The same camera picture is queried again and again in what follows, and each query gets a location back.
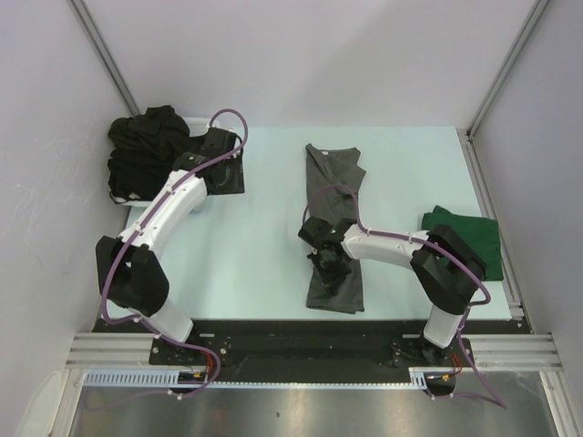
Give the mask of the grey t shirt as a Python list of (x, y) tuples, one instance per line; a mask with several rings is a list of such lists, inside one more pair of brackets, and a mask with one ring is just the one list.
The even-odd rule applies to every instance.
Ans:
[[(356, 147), (322, 150), (312, 144), (308, 144), (305, 151), (309, 214), (333, 225), (341, 219), (355, 218), (352, 195), (359, 192), (366, 174), (359, 166), (361, 151)], [(347, 314), (363, 311), (363, 274), (360, 262), (351, 262), (351, 273), (334, 294), (323, 286), (320, 274), (314, 270), (306, 306), (313, 310)]]

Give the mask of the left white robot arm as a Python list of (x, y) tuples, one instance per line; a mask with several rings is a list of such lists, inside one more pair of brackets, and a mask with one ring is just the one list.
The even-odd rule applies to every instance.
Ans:
[(195, 138), (195, 148), (179, 156), (156, 197), (138, 219), (116, 238), (96, 245), (102, 316), (117, 324), (141, 319), (156, 333), (171, 338), (170, 354), (194, 362), (200, 340), (194, 324), (170, 297), (161, 254), (182, 220), (207, 196), (239, 193), (244, 139), (235, 132), (209, 127)]

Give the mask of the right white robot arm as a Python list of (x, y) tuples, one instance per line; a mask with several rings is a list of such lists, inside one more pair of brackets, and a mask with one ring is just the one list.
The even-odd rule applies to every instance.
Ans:
[(307, 258), (323, 290), (332, 296), (360, 260), (411, 270), (432, 308), (417, 343), (398, 340), (392, 349), (414, 363), (432, 366), (452, 356), (452, 342), (486, 276), (486, 264), (451, 227), (400, 234), (366, 230), (351, 218), (335, 225), (307, 218), (298, 237), (312, 248)]

